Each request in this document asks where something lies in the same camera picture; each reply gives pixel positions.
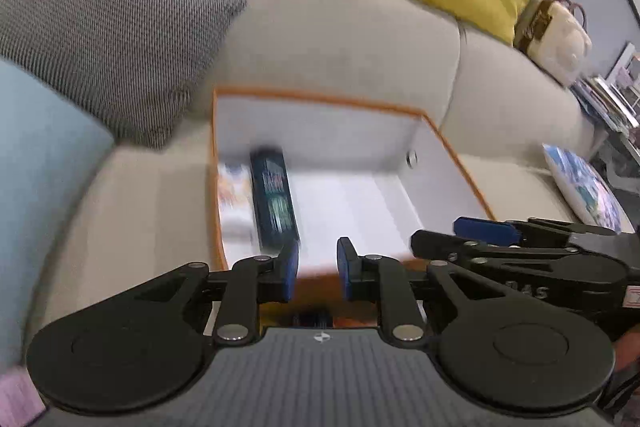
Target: patterned pillow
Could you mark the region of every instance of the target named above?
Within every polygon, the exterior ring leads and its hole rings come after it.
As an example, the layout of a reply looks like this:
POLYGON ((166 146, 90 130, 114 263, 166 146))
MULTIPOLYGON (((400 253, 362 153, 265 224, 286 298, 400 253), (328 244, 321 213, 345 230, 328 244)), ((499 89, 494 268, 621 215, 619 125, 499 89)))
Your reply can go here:
POLYGON ((600 175, 571 151, 543 145, 546 163, 560 192, 587 225, 622 231, 619 203, 600 175))
POLYGON ((245 0, 0 0, 0 55, 155 148, 245 0))

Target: brown bag handle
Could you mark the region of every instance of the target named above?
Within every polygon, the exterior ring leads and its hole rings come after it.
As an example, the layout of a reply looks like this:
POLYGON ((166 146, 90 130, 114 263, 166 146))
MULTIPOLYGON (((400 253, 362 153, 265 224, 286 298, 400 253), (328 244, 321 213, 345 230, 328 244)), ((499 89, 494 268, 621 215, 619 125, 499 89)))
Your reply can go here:
POLYGON ((582 13, 582 29, 584 29, 584 31, 587 31, 587 13, 584 11, 584 8, 582 7, 581 4, 578 4, 577 2, 573 2, 570 0, 554 0, 554 1, 558 1, 560 4, 563 4, 569 10, 569 12, 571 12, 571 14, 574 17, 575 17, 575 10, 576 9, 580 10, 580 13, 582 13))

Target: logo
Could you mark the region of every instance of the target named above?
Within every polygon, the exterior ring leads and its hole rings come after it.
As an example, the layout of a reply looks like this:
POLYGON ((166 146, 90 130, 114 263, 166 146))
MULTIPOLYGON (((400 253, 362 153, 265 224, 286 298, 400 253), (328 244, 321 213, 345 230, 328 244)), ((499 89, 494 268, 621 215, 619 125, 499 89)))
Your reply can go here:
POLYGON ((316 341, 318 341, 320 344, 322 344, 322 343, 324 343, 326 341, 331 340, 331 335, 328 335, 328 334, 324 333, 324 331, 321 331, 320 333, 316 333, 314 335, 314 339, 316 341))
POLYGON ((513 290, 519 290, 520 292, 524 293, 524 295, 529 295, 531 297, 535 297, 536 299, 540 299, 541 301, 549 296, 549 288, 547 288, 546 286, 539 286, 536 288, 535 286, 532 287, 530 284, 526 284, 522 288, 518 288, 517 281, 507 281, 506 283, 504 283, 504 285, 513 290))
POLYGON ((640 286, 627 286, 623 308, 640 308, 640 286))

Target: pink fabric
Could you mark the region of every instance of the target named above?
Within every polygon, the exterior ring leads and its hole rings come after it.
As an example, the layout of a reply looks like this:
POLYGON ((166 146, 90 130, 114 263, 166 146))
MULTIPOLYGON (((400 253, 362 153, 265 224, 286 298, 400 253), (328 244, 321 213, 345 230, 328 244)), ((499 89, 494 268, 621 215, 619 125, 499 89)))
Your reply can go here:
POLYGON ((24 427, 45 411, 29 373, 14 367, 0 377, 0 425, 24 427))

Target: light blue pillow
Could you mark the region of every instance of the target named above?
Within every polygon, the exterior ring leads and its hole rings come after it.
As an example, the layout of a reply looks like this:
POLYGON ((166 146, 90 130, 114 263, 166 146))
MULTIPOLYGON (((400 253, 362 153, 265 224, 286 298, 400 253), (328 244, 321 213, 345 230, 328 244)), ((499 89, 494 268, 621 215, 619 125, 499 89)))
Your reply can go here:
POLYGON ((556 185, 582 222, 621 232, 620 204, 595 169, 571 151, 543 148, 556 185))
POLYGON ((45 258, 112 146, 97 120, 0 60, 0 374, 20 360, 45 258))

